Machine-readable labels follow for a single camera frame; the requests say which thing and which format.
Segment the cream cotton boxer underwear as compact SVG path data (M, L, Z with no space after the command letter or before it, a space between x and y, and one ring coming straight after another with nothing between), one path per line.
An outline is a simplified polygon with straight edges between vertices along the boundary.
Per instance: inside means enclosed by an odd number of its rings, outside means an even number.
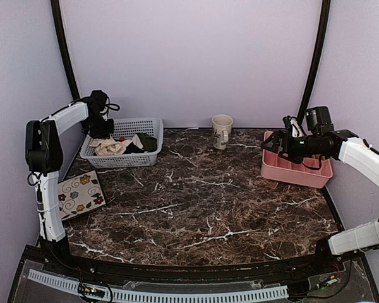
M115 141L113 138L94 139L92 141L97 156L122 155L130 143L132 143L131 140L120 142Z

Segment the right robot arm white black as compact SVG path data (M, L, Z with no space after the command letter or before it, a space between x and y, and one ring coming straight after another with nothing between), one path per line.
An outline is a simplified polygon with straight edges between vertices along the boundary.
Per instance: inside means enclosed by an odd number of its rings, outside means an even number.
M348 130L299 137L284 129L267 131L261 148L261 175L266 179L321 189L333 176L334 159L379 189L379 152ZM333 265L334 256L374 248L379 248L379 218L319 240L310 269L322 274Z

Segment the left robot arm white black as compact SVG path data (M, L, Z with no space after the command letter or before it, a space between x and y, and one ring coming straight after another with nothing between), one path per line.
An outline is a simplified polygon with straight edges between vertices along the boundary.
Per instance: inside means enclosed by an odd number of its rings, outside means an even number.
M107 94L94 90L87 97L26 125L25 160L29 175L27 182L34 187L40 223L40 246L52 253L51 263L63 275L76 271L76 260L69 256L69 243L64 229L58 198L59 171L63 165L60 135L77 124L83 134L93 139L105 138L114 131L110 110L120 106L110 103Z

